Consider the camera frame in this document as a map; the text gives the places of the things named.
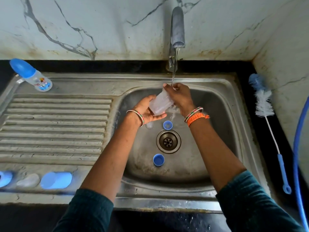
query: blue brush handle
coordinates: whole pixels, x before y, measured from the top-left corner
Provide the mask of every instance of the blue brush handle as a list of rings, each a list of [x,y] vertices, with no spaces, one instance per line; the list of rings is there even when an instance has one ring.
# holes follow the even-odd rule
[[[278,160],[280,164],[281,174],[282,174],[282,180],[283,180],[283,191],[290,195],[292,193],[292,189],[289,186],[288,178],[286,177],[286,170],[284,168],[284,162],[281,154],[278,154]]]

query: faucet spout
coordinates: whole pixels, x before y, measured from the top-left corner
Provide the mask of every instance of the faucet spout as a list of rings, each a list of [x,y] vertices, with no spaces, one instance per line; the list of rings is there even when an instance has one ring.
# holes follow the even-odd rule
[[[168,70],[170,72],[174,71],[176,48],[184,48],[185,46],[183,11],[182,8],[178,6],[175,7],[172,12],[171,40],[168,56]]]

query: beaded bangle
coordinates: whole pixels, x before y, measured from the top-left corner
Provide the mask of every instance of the beaded bangle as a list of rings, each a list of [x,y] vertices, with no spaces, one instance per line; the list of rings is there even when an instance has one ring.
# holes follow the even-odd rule
[[[190,127],[190,125],[196,121],[199,118],[205,118],[205,119],[209,119],[210,116],[209,115],[204,115],[203,113],[195,113],[193,114],[187,121],[188,127]]]
[[[191,117],[191,116],[193,116],[196,112],[198,112],[198,111],[203,111],[203,108],[202,107],[198,107],[198,108],[196,108],[196,109],[194,109],[193,111],[191,111],[191,113],[190,114],[188,114],[187,116],[186,116],[186,118],[184,119],[184,122],[185,123],[187,123],[187,121],[188,121],[188,119]]]
[[[141,124],[140,127],[142,127],[142,126],[144,125],[144,123],[145,123],[145,120],[144,120],[143,115],[142,115],[141,113],[139,113],[138,111],[136,111],[136,110],[128,110],[127,113],[128,113],[129,111],[134,112],[135,114],[138,115],[138,117],[141,119],[141,122],[142,122],[142,124]]]

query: blue plastic cup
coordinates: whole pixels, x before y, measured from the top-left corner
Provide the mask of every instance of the blue plastic cup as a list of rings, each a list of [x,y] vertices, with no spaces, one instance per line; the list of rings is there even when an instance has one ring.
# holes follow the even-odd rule
[[[169,121],[169,120],[164,121],[163,128],[165,130],[171,130],[173,128],[173,123],[171,121]]]
[[[161,154],[154,155],[153,162],[156,167],[161,167],[164,164],[164,156]]]
[[[41,179],[41,187],[46,190],[64,189],[72,181],[72,174],[69,172],[49,172]]]
[[[11,182],[13,173],[11,171],[0,171],[0,187],[5,187]]]

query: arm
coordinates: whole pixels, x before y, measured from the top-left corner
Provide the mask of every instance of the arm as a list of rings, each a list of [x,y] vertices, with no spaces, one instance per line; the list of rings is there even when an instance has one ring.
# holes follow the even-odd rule
[[[177,83],[165,90],[186,117],[196,107],[188,86]],[[304,231],[264,191],[253,175],[220,139],[207,119],[199,118],[190,131],[209,172],[216,198],[232,231]]]
[[[153,116],[149,102],[151,95],[133,109],[144,117],[145,124],[162,119],[166,114]],[[128,112],[110,142],[95,162],[69,207],[58,222],[56,231],[107,231],[113,203],[118,192],[128,156],[141,120]]]

